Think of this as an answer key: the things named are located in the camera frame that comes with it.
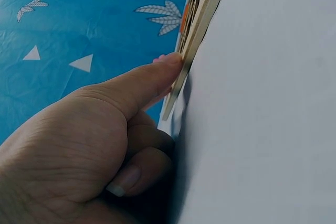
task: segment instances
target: white triangle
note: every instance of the white triangle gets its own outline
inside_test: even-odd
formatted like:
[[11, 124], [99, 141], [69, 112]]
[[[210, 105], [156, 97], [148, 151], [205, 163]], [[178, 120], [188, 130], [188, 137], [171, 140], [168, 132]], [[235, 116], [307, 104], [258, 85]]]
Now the white triangle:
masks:
[[37, 46], [34, 46], [32, 50], [26, 55], [23, 60], [40, 60], [40, 54], [38, 53]]
[[91, 71], [91, 64], [92, 64], [93, 55], [87, 55], [83, 58], [75, 60], [74, 62], [70, 63], [69, 65], [78, 68], [80, 70], [90, 72]]

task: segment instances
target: skin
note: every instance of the skin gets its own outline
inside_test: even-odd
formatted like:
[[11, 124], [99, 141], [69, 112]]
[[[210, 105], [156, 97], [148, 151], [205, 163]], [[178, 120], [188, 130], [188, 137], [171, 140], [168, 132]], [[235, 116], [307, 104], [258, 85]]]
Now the skin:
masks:
[[[164, 223], [174, 144], [143, 109], [181, 68], [179, 54], [161, 57], [76, 90], [18, 128], [0, 147], [0, 223]], [[130, 167], [140, 171], [131, 185]]]

